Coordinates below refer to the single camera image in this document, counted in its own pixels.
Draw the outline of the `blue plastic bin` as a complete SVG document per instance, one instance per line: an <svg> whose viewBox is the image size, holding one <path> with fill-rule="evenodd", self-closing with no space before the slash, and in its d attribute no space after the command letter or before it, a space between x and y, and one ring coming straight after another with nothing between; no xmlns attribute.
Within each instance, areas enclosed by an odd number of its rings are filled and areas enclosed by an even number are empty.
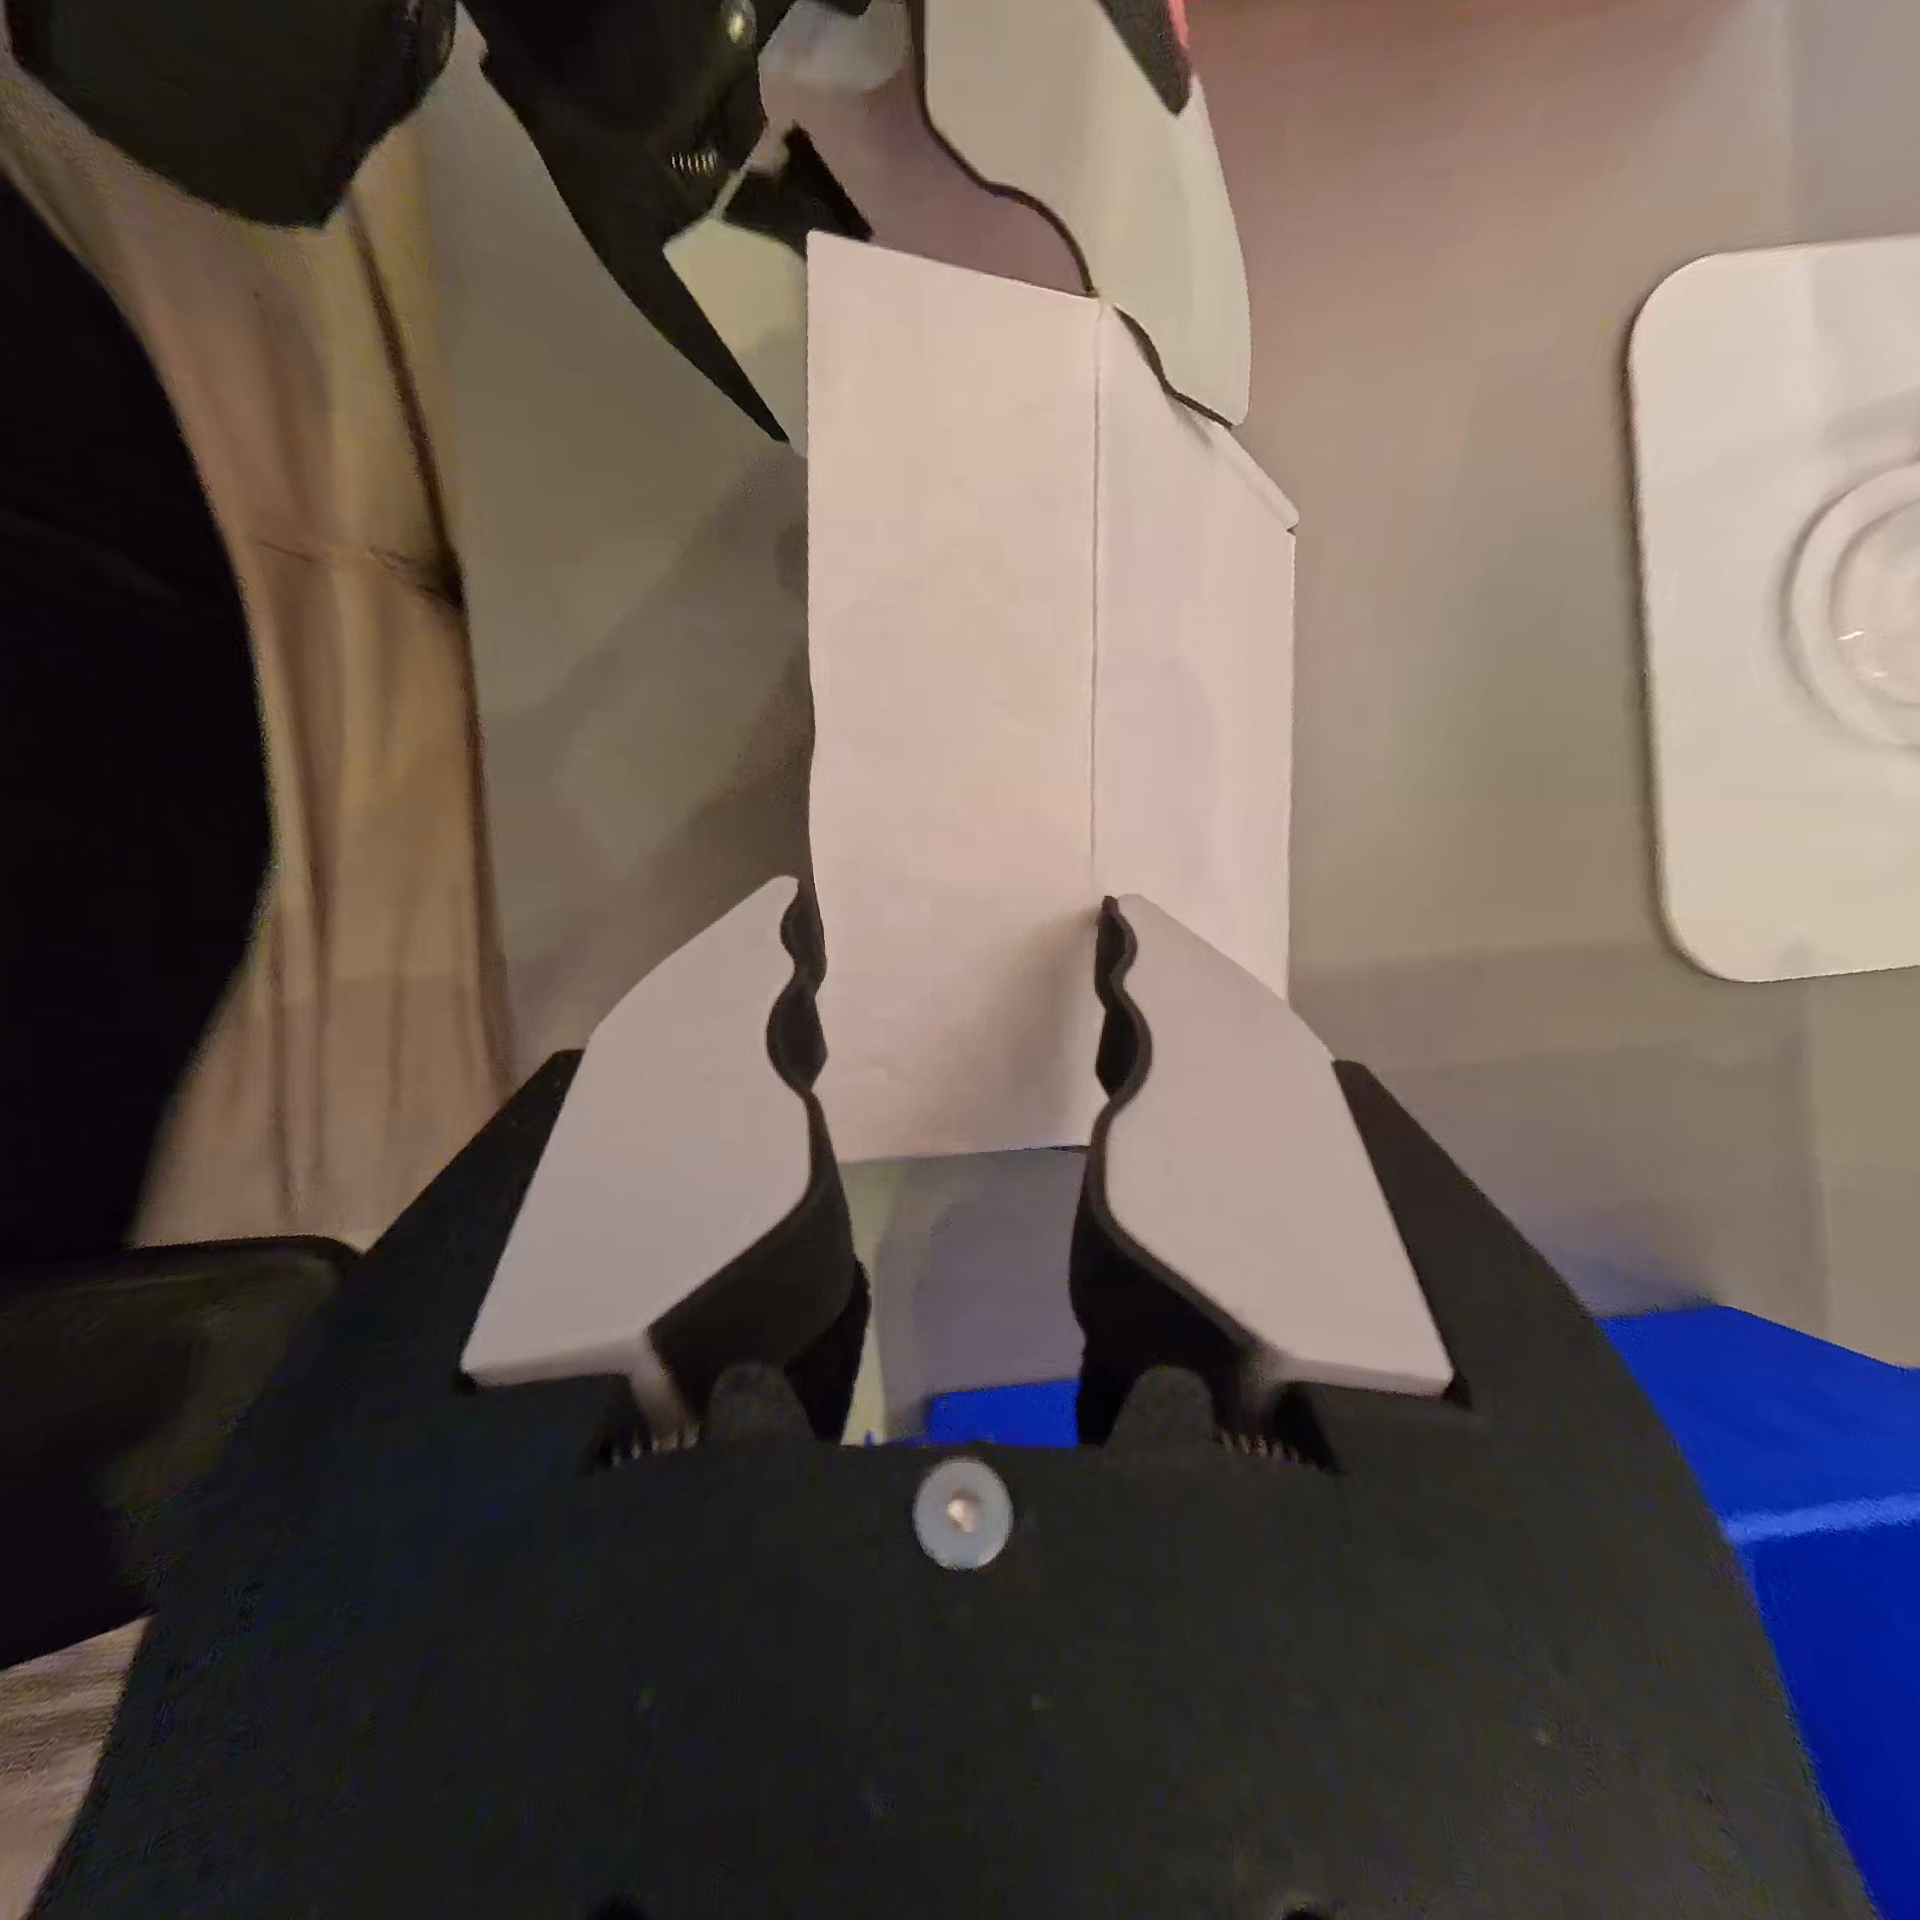
<svg viewBox="0 0 1920 1920"><path fill-rule="evenodd" d="M1695 1306L1597 1322L1751 1591L1877 1916L1917 1916L1915 1368Z"/></svg>

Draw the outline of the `person's black top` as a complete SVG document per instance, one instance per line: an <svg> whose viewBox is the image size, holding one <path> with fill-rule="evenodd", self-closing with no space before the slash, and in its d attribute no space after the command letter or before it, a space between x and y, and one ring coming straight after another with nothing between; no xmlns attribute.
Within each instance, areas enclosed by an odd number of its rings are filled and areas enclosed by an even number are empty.
<svg viewBox="0 0 1920 1920"><path fill-rule="evenodd" d="M2 187L2 1261L128 1243L252 940L249 624L152 357Z"/></svg>

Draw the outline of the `white cardboard box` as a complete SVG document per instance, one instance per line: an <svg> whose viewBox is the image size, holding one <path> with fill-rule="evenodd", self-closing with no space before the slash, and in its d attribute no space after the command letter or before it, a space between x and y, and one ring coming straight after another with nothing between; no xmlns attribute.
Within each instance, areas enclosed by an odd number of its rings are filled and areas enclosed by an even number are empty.
<svg viewBox="0 0 1920 1920"><path fill-rule="evenodd" d="M808 253L808 834L847 1160L1083 1144L1097 910L1290 989L1301 515L1091 298Z"/></svg>

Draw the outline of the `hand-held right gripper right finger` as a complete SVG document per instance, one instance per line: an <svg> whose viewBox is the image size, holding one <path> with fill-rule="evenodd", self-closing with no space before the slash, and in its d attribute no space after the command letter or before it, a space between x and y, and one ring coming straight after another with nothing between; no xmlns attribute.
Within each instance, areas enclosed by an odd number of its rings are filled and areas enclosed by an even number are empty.
<svg viewBox="0 0 1920 1920"><path fill-rule="evenodd" d="M1095 926L1103 1107L1072 1220L1076 1422L1185 1368L1233 1436L1292 1387L1443 1402L1456 1379L1329 1046L1144 895Z"/></svg>

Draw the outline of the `person's beige trousers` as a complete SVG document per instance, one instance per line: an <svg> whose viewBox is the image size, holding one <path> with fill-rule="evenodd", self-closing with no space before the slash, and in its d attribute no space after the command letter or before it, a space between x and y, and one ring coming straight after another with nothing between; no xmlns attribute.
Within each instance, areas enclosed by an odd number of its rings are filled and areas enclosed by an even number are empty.
<svg viewBox="0 0 1920 1920"><path fill-rule="evenodd" d="M512 1085L413 127L322 228L193 202L4 53L4 178L177 406L247 613L273 864L139 1240L371 1243Z"/></svg>

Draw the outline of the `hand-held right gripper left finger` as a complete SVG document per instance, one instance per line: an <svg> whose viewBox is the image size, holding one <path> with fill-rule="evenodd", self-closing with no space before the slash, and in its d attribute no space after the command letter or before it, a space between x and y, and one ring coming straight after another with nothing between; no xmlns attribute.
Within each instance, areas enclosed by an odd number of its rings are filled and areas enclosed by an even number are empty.
<svg viewBox="0 0 1920 1920"><path fill-rule="evenodd" d="M616 1376L661 1438L755 1364L841 1436L872 1288L819 1096L824 983L819 906L783 875L603 1018L472 1323L476 1384Z"/></svg>

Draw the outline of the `dark object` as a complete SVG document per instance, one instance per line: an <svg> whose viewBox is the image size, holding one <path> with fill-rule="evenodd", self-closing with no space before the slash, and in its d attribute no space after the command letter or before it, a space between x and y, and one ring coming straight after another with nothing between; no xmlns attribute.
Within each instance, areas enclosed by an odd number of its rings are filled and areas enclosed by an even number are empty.
<svg viewBox="0 0 1920 1920"><path fill-rule="evenodd" d="M283 1236L4 1272L4 1669L152 1611L203 1479L362 1259Z"/></svg>

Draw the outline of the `white square plastic lid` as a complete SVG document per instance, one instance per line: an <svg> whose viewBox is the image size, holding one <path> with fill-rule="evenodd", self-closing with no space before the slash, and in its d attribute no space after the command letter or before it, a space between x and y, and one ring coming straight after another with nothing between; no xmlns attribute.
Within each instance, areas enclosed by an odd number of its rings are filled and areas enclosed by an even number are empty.
<svg viewBox="0 0 1920 1920"><path fill-rule="evenodd" d="M1671 940L1739 983L1915 970L1915 232L1688 263L1625 402Z"/></svg>

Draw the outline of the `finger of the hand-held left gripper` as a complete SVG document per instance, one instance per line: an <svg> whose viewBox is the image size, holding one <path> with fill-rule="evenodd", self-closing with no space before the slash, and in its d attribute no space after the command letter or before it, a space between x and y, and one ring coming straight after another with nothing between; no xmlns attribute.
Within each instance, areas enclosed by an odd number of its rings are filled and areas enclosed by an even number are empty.
<svg viewBox="0 0 1920 1920"><path fill-rule="evenodd" d="M775 440L809 434L804 245L711 215L664 250L711 384Z"/></svg>
<svg viewBox="0 0 1920 1920"><path fill-rule="evenodd" d="M924 2L931 133L1039 211L1161 384L1240 426L1253 388L1242 232L1183 2Z"/></svg>

